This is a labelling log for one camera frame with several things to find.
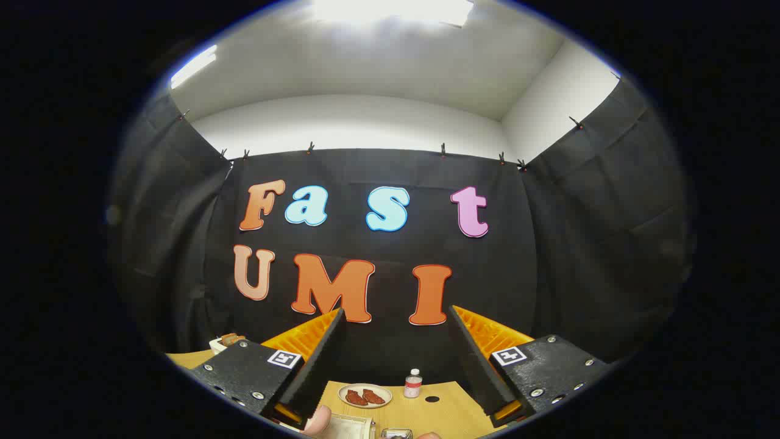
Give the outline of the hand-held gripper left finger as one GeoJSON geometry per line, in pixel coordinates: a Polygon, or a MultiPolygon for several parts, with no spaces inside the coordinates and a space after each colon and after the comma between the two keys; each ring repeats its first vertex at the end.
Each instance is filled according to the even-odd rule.
{"type": "Polygon", "coordinates": [[[328,383],[331,361],[344,341],[342,309],[298,326],[310,353],[270,341],[240,339],[189,370],[189,377],[223,400],[254,416],[304,427],[314,416],[328,383]]]}

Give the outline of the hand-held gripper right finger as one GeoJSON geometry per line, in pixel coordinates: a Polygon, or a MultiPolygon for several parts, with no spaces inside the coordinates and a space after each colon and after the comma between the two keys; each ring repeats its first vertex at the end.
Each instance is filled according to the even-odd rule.
{"type": "Polygon", "coordinates": [[[448,314],[466,386],[493,427],[554,410],[612,371],[560,335],[532,338],[454,305],[448,314]]]}

